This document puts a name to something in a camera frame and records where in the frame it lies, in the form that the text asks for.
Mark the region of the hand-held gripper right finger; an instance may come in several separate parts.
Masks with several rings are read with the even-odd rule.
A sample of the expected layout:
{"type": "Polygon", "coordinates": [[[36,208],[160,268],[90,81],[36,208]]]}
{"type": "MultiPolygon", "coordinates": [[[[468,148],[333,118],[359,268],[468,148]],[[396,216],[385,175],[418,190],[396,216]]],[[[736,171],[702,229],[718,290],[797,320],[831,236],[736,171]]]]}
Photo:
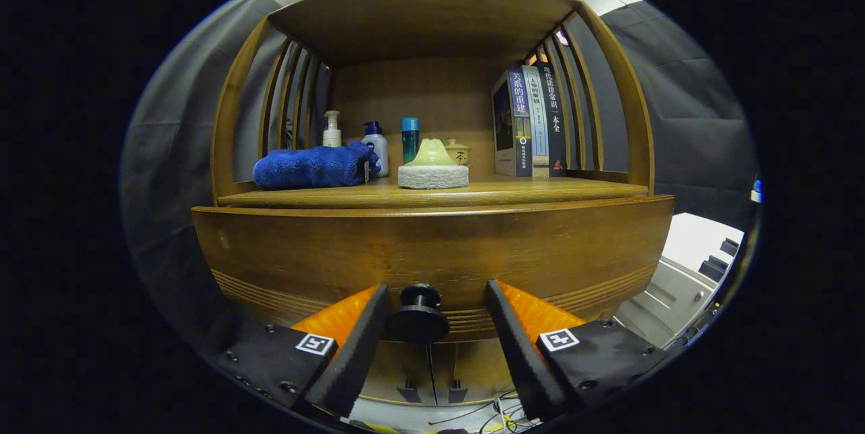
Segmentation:
{"type": "Polygon", "coordinates": [[[486,284],[485,304],[529,418],[549,421],[608,402],[668,357],[614,320],[581,320],[498,280],[486,284]]]}

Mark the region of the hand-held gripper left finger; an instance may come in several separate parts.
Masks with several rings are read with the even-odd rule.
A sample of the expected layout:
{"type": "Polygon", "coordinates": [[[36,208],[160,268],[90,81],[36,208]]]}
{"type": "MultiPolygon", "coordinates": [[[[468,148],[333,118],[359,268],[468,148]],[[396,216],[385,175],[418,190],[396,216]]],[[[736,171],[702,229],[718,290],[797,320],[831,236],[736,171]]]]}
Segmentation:
{"type": "Polygon", "coordinates": [[[235,306],[209,330],[209,357],[252,393],[291,409],[312,404],[348,416],[389,313],[386,284],[354,293],[292,327],[235,306]]]}

